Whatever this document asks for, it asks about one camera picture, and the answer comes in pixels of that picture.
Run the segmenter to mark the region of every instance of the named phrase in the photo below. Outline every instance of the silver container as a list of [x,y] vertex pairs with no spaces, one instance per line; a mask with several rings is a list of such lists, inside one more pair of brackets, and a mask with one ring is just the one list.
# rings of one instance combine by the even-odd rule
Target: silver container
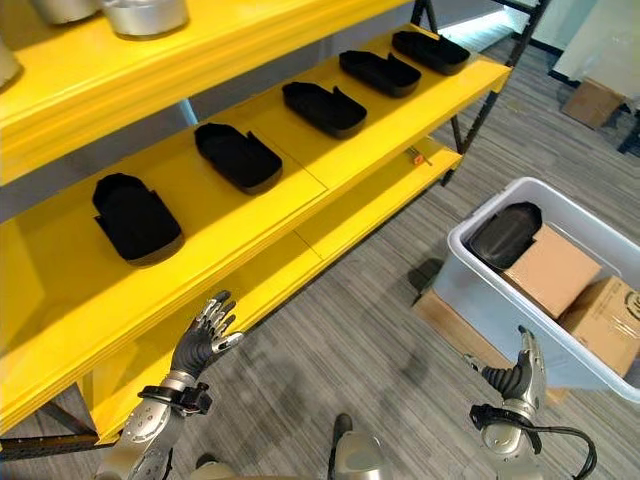
[[189,20],[184,0],[102,0],[102,10],[122,35],[157,35]]
[[54,25],[90,17],[100,9],[98,0],[31,0],[31,4],[44,21]]
[[15,77],[20,68],[16,57],[0,39],[0,87]]

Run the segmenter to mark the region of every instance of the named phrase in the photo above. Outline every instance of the black object in bin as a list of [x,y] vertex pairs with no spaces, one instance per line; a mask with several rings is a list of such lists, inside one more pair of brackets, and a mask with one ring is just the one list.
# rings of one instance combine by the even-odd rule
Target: black object in bin
[[207,123],[195,137],[200,155],[244,193],[265,192],[282,176],[282,159],[251,132],[245,137],[230,125]]
[[139,178],[115,173],[98,182],[96,221],[118,254],[135,266],[169,258],[184,244],[180,225],[158,194]]
[[348,50],[340,54],[340,67],[350,75],[392,97],[406,97],[418,86],[422,74],[390,53],[384,59],[375,53]]
[[514,203],[476,230],[466,247],[493,270],[503,271],[533,245],[533,236],[541,226],[538,206],[530,202]]
[[293,82],[282,87],[282,92],[287,107],[332,137],[351,137],[364,125],[366,108],[338,87],[328,92],[315,83]]
[[422,65],[442,75],[455,75],[469,60],[469,50],[444,38],[431,38],[420,32],[397,32],[393,34],[393,46]]

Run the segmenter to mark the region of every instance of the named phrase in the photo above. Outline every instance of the yellow shelf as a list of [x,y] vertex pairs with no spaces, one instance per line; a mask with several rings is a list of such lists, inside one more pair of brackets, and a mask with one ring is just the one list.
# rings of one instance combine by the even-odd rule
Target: yellow shelf
[[[405,25],[398,30],[428,34],[413,25]],[[238,111],[250,115],[257,132],[295,158],[328,188],[334,189],[355,184],[372,169],[378,168],[381,165],[379,160],[397,156],[490,90],[500,90],[511,71],[478,55],[458,75],[445,77],[395,51],[391,47],[392,34],[379,36],[360,50],[383,57],[393,52],[420,70],[422,78],[418,88],[408,97],[393,99],[363,86],[340,69],[337,57],[295,78],[300,82],[317,83],[327,90],[337,85],[367,109],[365,126],[354,139],[346,142],[335,140],[310,128],[306,121],[284,105],[281,86],[251,99]]]
[[461,159],[430,139],[415,148],[432,165],[415,166],[403,153],[296,228],[324,263],[342,255]]
[[96,16],[45,25],[0,0],[0,31],[24,74],[0,94],[0,184],[403,0],[187,0],[190,23],[125,40]]
[[[388,41],[385,35],[373,48]],[[338,84],[366,105],[366,126],[349,140],[302,122],[284,107],[279,88],[212,118],[254,131],[283,158],[283,178],[263,195],[246,196],[222,179],[201,159],[189,129],[0,225],[0,372],[7,372],[0,434],[339,199],[438,121],[500,88],[510,71],[483,57],[455,77],[421,70],[418,91],[404,99],[346,77],[335,60],[303,75]],[[174,214],[186,244],[172,258],[136,269],[117,256],[91,204],[97,180],[112,172],[141,178]]]
[[[237,299],[232,330],[248,330],[460,160],[432,140],[416,148],[433,166],[415,166],[408,155],[400,155],[211,289],[231,290]],[[178,338],[205,298],[163,320],[80,383],[103,443],[122,428],[140,401],[137,393],[166,375]]]
[[[233,112],[214,121],[247,129]],[[247,196],[198,155],[192,137],[171,137],[0,227],[1,431],[282,236],[288,218],[325,191],[272,146],[283,178]],[[97,180],[117,171],[155,189],[184,232],[182,249],[151,268],[122,260],[93,218]]]
[[[232,328],[243,331],[291,295],[319,263],[313,250],[290,233],[207,293],[233,292],[238,305]],[[200,296],[163,320],[83,379],[82,394],[101,439],[108,440],[122,428],[145,385],[162,381],[178,339],[206,297]]]

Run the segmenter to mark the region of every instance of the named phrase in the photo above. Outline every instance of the shelf leg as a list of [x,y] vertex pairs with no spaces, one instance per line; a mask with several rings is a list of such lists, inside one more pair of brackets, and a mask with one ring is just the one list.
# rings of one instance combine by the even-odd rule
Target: shelf leg
[[427,20],[429,20],[429,28],[433,33],[438,33],[438,23],[436,22],[436,12],[433,11],[433,3],[427,0],[424,5],[427,12]]
[[191,106],[191,102],[188,98],[180,100],[178,106],[180,107],[180,112],[184,117],[184,121],[187,122],[187,125],[192,126],[198,124],[198,116],[196,115],[196,112],[193,111],[193,107]]
[[422,21],[422,12],[425,9],[425,0],[416,0],[413,2],[413,13],[411,14],[411,23],[416,26],[420,26]]
[[[549,2],[551,2],[551,0],[540,0],[538,4],[533,8],[532,13],[529,16],[529,22],[527,23],[527,26],[522,31],[520,40],[513,47],[513,50],[511,50],[509,59],[505,63],[507,67],[515,68],[515,66],[518,64],[518,61],[520,60],[520,57],[522,56],[524,49],[529,44],[529,41],[533,36],[533,32],[538,26],[538,22],[540,22],[540,19],[542,18],[544,11],[549,5]],[[480,110],[480,113],[478,113],[478,116],[473,121],[473,125],[471,126],[469,133],[467,133],[467,137],[464,139],[464,144],[462,145],[462,152],[459,152],[459,153],[463,153],[463,154],[467,153],[467,151],[469,150],[469,147],[471,146],[471,143],[473,142],[473,139],[478,134],[480,127],[482,126],[485,119],[489,115],[489,112],[495,105],[496,100],[498,100],[498,93],[495,93],[495,92],[489,93],[489,96],[485,100],[484,105],[482,105],[482,109]]]
[[454,173],[455,170],[447,170],[447,173],[445,173],[444,176],[440,179],[440,185],[446,187],[447,183],[449,183]]
[[44,404],[40,411],[68,428],[72,435],[51,435],[0,440],[0,462],[48,457],[62,453],[82,452],[111,445],[96,445],[98,434],[84,422],[53,402]]

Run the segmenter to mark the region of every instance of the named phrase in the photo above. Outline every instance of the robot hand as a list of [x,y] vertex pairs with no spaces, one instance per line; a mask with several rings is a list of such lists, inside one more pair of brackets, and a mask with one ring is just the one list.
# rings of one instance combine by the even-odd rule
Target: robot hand
[[234,301],[225,305],[230,298],[231,293],[226,290],[218,293],[191,322],[173,352],[172,372],[184,372],[195,381],[220,354],[240,343],[242,333],[226,334],[236,318],[235,315],[227,317],[236,305]]
[[240,332],[226,334],[235,319],[227,316],[235,306],[235,302],[228,302],[230,298],[227,291],[218,293],[191,322],[173,352],[168,375],[159,386],[147,386],[138,394],[142,402],[105,455],[96,480],[166,478],[171,469],[170,452],[186,417],[206,414],[212,403],[208,385],[196,385],[198,377],[243,338]]
[[542,480],[542,468],[533,454],[542,451],[539,433],[560,433],[582,438],[589,446],[584,466],[575,479],[586,478],[597,463],[593,441],[580,430],[570,427],[535,426],[542,410],[547,386],[544,359],[533,334],[518,327],[522,335],[522,349],[512,368],[492,368],[471,355],[464,359],[502,395],[502,408],[474,405],[469,416],[482,432],[482,440],[490,452],[498,480]]

